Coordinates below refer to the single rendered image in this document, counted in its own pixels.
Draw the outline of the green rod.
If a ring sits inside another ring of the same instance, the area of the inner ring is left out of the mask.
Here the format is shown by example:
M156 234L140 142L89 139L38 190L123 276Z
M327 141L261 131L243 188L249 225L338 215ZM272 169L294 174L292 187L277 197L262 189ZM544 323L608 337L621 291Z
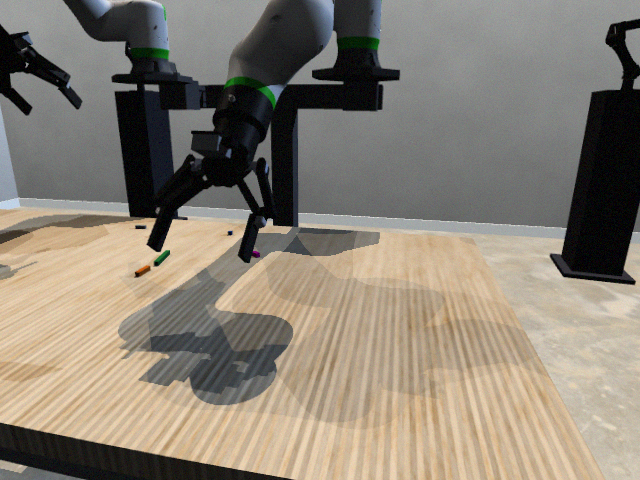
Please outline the green rod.
M155 261L154 266L159 266L168 256L170 255L170 250L165 250Z

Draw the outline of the orange rod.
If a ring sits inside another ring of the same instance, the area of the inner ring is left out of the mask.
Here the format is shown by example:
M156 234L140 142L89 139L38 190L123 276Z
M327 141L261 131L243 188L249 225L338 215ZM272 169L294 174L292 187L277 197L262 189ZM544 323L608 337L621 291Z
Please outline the orange rod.
M136 276L136 277L140 277L140 276L142 276L143 274L147 273L147 272L148 272L148 271L150 271L150 270L151 270L150 266L146 265L146 266L144 266L143 268L141 268L141 269L137 270L137 271L135 272L135 276Z

